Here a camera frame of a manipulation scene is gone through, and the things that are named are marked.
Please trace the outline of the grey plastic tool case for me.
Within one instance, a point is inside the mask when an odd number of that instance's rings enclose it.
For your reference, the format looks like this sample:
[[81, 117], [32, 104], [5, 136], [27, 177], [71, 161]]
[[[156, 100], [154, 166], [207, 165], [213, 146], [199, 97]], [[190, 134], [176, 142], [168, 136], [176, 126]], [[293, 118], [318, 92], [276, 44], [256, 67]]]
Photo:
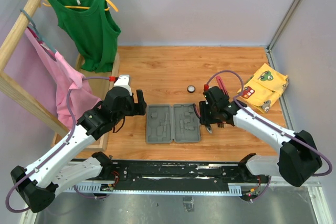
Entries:
[[148, 144], [198, 143], [200, 123], [192, 104], [157, 104], [146, 109]]

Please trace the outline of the pink handled pliers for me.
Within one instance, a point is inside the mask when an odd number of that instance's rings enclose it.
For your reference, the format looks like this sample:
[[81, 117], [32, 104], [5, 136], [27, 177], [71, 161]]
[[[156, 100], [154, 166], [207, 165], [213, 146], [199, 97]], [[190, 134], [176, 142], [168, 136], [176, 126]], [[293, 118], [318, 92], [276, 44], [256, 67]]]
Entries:
[[211, 117], [210, 114], [207, 112], [206, 103], [201, 102], [198, 106], [193, 103], [192, 106], [200, 125], [203, 125], [209, 134], [213, 134]]

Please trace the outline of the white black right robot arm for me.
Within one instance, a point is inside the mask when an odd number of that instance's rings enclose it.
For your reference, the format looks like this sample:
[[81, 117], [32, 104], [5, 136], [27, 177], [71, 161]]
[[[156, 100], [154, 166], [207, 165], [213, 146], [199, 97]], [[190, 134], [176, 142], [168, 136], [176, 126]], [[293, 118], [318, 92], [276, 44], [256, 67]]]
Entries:
[[257, 175], [280, 176], [292, 186], [300, 187], [322, 166], [315, 142], [305, 130], [295, 132], [260, 116], [240, 101], [230, 101], [219, 87], [203, 92], [199, 103], [200, 123], [209, 127], [225, 123], [243, 129], [276, 152], [276, 156], [249, 154], [241, 160], [238, 177], [250, 182]]

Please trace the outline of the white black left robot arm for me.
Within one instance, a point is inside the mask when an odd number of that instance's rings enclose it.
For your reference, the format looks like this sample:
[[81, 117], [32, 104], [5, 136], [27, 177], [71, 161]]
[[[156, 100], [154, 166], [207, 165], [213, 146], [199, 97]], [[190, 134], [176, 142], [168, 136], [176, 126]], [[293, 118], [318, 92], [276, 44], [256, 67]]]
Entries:
[[66, 165], [81, 151], [102, 137], [116, 132], [115, 126], [127, 116], [145, 115], [146, 102], [142, 90], [133, 93], [124, 87], [113, 87], [104, 100], [86, 111], [69, 133], [45, 155], [26, 167], [16, 166], [11, 171], [14, 186], [6, 196], [6, 208], [17, 212], [9, 205], [9, 199], [17, 191], [33, 213], [46, 209], [52, 201], [69, 187], [89, 178], [108, 179], [113, 174], [111, 159], [103, 152], [93, 153], [85, 161]]

